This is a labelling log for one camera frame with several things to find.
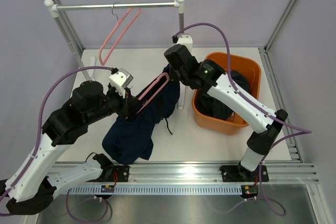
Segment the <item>pink hanger with navy shorts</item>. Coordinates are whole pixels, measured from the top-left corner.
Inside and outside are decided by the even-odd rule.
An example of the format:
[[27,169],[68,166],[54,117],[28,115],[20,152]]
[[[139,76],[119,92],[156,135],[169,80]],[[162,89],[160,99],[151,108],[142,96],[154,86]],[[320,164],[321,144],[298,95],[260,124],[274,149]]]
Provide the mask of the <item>pink hanger with navy shorts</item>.
[[[155,86],[163,79],[165,79],[163,83],[158,88],[156,88]],[[169,74],[167,72],[164,72],[160,74],[147,88],[145,88],[144,92],[138,98],[140,101],[144,99],[145,96],[151,91],[153,91],[153,94],[144,102],[144,104],[141,106],[137,113],[142,111],[161,92],[161,90],[169,83],[169,81]]]

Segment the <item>navy blue shorts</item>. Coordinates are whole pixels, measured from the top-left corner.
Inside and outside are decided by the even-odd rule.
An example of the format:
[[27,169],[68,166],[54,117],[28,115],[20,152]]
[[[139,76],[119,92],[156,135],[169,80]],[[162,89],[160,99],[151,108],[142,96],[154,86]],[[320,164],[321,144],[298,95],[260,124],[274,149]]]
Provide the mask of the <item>navy blue shorts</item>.
[[[163,69],[162,73],[164,72],[169,74],[169,66]],[[102,141],[104,151],[120,164],[129,165],[138,158],[150,159],[154,146],[153,130],[161,120],[167,121],[173,114],[180,98],[180,83],[170,79],[161,92],[142,111],[137,113],[152,94],[153,91],[141,101],[139,100],[140,103],[128,119],[125,120],[118,116]]]

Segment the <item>dark green shorts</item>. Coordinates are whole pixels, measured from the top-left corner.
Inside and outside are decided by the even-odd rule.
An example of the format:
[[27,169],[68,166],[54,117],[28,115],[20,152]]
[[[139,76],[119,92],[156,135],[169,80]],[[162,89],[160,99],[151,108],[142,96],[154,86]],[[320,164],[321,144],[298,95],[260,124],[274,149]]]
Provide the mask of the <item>dark green shorts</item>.
[[[247,78],[235,70],[232,70],[230,73],[232,79],[246,92],[251,94],[250,85]],[[234,111],[231,108],[206,93],[198,93],[195,101],[195,107],[201,114],[205,116],[224,121],[227,121],[228,118],[234,114]]]

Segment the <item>pink hanger with green shorts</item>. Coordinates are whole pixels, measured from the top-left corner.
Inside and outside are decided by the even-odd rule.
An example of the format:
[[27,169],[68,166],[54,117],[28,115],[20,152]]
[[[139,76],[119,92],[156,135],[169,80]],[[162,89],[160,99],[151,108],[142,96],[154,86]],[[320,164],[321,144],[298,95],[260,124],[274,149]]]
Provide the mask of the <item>pink hanger with green shorts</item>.
[[[129,19],[129,15],[132,13],[133,10],[136,10],[136,14],[133,18]],[[103,44],[101,45],[99,52],[98,52],[98,60],[102,66],[104,66],[109,57],[112,55],[113,51],[116,49],[117,45],[123,38],[123,36],[126,34],[126,32],[129,30],[129,28],[133,25],[133,23],[136,21],[136,19],[140,16],[142,12],[141,8],[129,8],[122,17],[118,17],[118,15],[114,12],[113,8],[111,9],[111,13],[113,16],[116,17],[117,23],[113,27],[111,33],[107,36],[107,38],[104,40]],[[119,36],[114,40],[112,47],[109,49],[107,54],[103,55],[103,50],[105,50],[106,46],[109,44],[109,41],[115,34],[119,34]]]

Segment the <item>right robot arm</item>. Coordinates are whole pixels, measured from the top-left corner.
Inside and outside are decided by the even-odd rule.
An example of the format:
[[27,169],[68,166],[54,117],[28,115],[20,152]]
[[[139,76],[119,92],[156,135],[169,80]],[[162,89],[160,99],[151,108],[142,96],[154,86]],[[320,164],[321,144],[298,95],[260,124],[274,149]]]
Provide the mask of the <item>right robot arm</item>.
[[185,45],[176,44],[164,56],[178,80],[193,90],[206,93],[227,105],[252,128],[247,149],[232,173],[241,181],[254,179],[262,160],[269,154],[281,132],[287,112],[274,111],[260,103],[237,83],[230,80],[230,71],[211,59],[198,62]]

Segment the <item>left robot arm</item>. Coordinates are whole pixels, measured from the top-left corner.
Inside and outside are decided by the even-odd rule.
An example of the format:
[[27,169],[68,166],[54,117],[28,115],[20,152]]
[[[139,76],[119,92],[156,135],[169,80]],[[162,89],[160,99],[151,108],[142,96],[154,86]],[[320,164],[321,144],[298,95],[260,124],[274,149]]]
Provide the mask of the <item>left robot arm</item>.
[[114,113],[128,116],[139,104],[129,88],[121,96],[115,87],[103,92],[97,81],[85,81],[72,92],[71,98],[54,111],[42,126],[42,137],[36,151],[12,178],[1,180],[1,197],[9,197],[6,208],[10,215],[35,215],[46,209],[63,191],[78,184],[105,182],[113,177],[113,163],[97,154],[72,170],[48,175],[57,159],[70,148],[88,126]]

